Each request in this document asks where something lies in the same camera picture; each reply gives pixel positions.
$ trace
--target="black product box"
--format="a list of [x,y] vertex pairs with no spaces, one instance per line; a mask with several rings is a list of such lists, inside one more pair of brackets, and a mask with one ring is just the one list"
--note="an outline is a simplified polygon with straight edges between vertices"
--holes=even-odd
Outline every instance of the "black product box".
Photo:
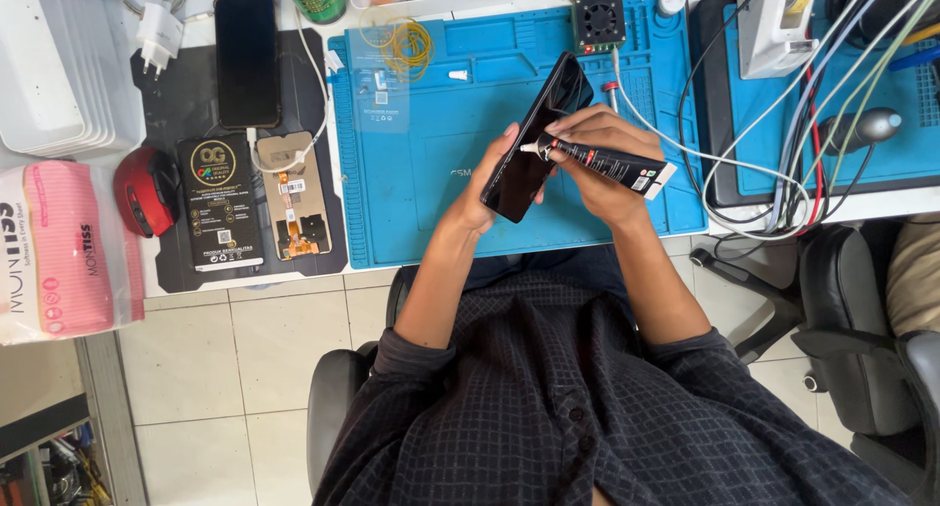
[[245,135],[182,140],[177,154],[195,270],[264,263]]

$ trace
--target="tile floor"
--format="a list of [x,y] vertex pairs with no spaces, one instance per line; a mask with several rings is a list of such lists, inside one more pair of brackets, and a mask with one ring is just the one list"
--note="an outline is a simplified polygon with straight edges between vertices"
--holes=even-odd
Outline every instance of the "tile floor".
[[[688,260],[706,236],[663,241],[711,323],[739,343],[770,302]],[[752,248],[722,246],[723,254]],[[742,267],[784,286],[795,248],[760,248]],[[379,338],[394,270],[147,299],[147,319],[120,331],[147,493],[163,505],[305,505],[306,404],[317,359]],[[801,384],[808,360],[789,339],[750,367],[810,427],[848,446],[828,395]]]

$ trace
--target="black mat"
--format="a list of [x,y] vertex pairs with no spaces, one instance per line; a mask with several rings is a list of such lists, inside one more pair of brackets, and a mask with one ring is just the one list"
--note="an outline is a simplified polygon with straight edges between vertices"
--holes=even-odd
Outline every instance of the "black mat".
[[[323,44],[320,35],[312,29],[304,31],[310,51],[325,74]],[[278,33],[281,51],[281,125],[258,130],[258,138],[284,136],[307,130],[315,134],[323,119],[323,93],[317,74],[307,58],[297,31]],[[176,157],[176,144],[181,139],[208,138],[228,133],[219,125],[219,102],[215,80],[215,46],[181,49],[180,56],[171,60],[169,67],[153,80],[153,68],[143,73],[144,62],[140,53],[131,57],[134,84],[144,99],[144,117],[147,121],[145,146],[154,147]],[[264,276],[297,271],[305,276],[327,275],[342,271],[348,261],[346,231],[342,204],[333,188],[330,149],[326,133],[315,147],[326,216],[330,224],[332,250],[323,255],[306,255],[294,260],[277,259],[275,238],[271,232],[271,216],[264,195],[264,185],[257,175],[252,177],[255,202],[258,206],[258,228],[264,249],[264,264],[221,271],[197,273],[189,246],[189,233],[185,223],[178,223],[160,236],[160,254],[157,255],[157,277],[167,292],[191,292],[206,282]]]

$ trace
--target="hand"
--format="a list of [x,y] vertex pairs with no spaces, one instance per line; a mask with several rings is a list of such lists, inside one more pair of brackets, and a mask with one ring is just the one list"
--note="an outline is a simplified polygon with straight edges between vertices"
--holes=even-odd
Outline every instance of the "hand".
[[[659,137],[629,124],[606,104],[594,104],[549,124],[547,134],[568,141],[608,148],[662,161]],[[587,209],[608,227],[629,223],[647,214],[640,194],[574,161],[564,152],[549,152],[552,161],[567,171],[581,191]]]
[[[490,175],[493,174],[499,160],[503,154],[510,151],[518,135],[519,124],[513,122],[501,136],[491,141],[486,153],[483,154],[483,159],[471,173],[470,183],[444,213],[441,224],[453,225],[476,234],[484,234],[493,226],[496,212],[483,205],[479,200],[479,195],[490,180]],[[536,196],[536,202],[541,203],[541,191]]]

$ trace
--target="gold logo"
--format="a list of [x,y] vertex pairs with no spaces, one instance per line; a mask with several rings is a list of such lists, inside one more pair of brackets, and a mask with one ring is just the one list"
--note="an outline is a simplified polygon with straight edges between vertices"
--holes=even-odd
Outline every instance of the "gold logo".
[[190,156],[190,169],[200,183],[220,186],[235,173],[235,152],[222,141],[209,140],[195,147]]

